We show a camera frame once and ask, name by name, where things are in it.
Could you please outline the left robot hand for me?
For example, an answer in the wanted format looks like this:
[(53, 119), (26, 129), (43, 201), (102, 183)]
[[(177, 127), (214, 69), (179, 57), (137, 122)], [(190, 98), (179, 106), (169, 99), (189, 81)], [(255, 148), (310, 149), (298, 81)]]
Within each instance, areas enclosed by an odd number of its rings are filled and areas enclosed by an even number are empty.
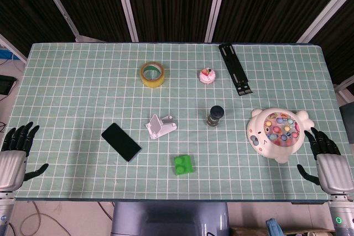
[(43, 174), (49, 164), (39, 169), (26, 172), (27, 160), (33, 145), (33, 139), (40, 126), (33, 122), (12, 128), (3, 139), (1, 147), (1, 192), (14, 192), (30, 179)]

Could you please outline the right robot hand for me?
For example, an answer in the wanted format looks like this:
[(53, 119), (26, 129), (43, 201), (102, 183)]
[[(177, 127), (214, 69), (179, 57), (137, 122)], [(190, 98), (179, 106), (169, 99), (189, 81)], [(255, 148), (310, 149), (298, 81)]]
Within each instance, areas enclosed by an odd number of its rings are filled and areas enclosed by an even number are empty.
[(353, 192), (350, 166), (335, 142), (314, 127), (304, 133), (316, 162), (317, 176), (307, 173), (304, 167), (298, 164), (297, 169), (301, 176), (320, 186), (328, 195), (347, 195)]

